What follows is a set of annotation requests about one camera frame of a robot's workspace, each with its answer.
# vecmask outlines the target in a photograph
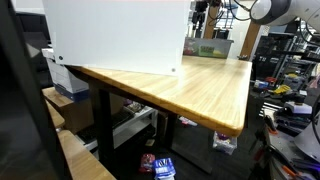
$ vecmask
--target cardboard box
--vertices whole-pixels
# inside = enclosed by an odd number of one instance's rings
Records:
[[[61,114],[65,119],[65,129],[73,134],[94,123],[92,106],[90,99],[80,102],[73,102],[69,98],[61,95],[54,87],[42,90],[47,101]],[[111,114],[115,114],[123,107],[124,98],[111,94]]]

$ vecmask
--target white box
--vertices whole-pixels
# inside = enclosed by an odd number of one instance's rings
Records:
[[[89,97],[88,84],[76,78],[64,65],[56,64],[52,48],[42,49],[42,54],[47,59],[54,87],[60,94],[76,102]]]
[[[177,75],[190,0],[43,0],[56,63]]]

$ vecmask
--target clutter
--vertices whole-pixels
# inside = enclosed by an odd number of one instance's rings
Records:
[[[153,146],[154,142],[155,142],[154,139],[148,139],[145,146],[151,147],[151,146]]]
[[[139,171],[142,173],[152,172],[155,156],[153,154],[143,154],[140,161]]]
[[[266,80],[266,82],[269,83],[270,86],[274,86],[275,83],[277,82],[277,79],[274,77],[267,77],[265,80]]]
[[[137,103],[135,101],[132,101],[132,103],[127,106],[127,108],[129,108],[131,111],[135,113],[140,112],[144,107],[145,107],[144,105]]]
[[[296,103],[296,102],[286,102],[284,104],[285,108],[289,108],[293,115],[310,117],[312,114],[312,107],[305,103]]]
[[[281,85],[276,90],[273,91],[274,94],[283,94],[287,91],[291,90],[291,88],[287,85]]]
[[[256,80],[256,82],[254,83],[254,87],[258,88],[258,89],[265,89],[269,86],[268,82],[264,82],[264,81],[258,81]]]
[[[197,126],[198,125],[197,123],[195,123],[195,122],[193,122],[193,121],[191,121],[191,120],[189,120],[189,119],[187,119],[187,118],[185,118],[183,116],[181,116],[179,118],[179,120],[182,121],[182,124],[184,124],[184,125],[191,125],[191,126]]]
[[[156,173],[156,180],[174,180],[176,170],[174,169],[171,158],[155,160],[153,167]]]
[[[237,138],[228,137],[224,134],[214,132],[213,149],[232,155],[233,151],[236,148],[237,148]]]
[[[305,78],[297,76],[295,74],[285,75],[285,79],[283,81],[284,85],[289,86],[292,90],[298,91],[301,86],[305,83]]]

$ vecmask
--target black table leg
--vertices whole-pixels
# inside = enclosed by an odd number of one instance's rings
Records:
[[[110,93],[90,85],[90,98],[97,131],[99,160],[104,167],[116,175],[117,164],[113,146]]]
[[[211,174],[212,167],[207,162],[199,159],[196,155],[193,155],[192,153],[188,152],[185,148],[173,142],[174,129],[177,118],[178,116],[174,113],[168,114],[168,122],[164,142],[165,146],[173,153],[179,155],[180,157],[187,160],[189,163],[193,164],[197,168],[201,169],[202,171],[208,174]]]

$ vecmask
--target storage bin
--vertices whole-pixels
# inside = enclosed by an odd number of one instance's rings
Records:
[[[186,38],[183,55],[226,59],[233,40]]]

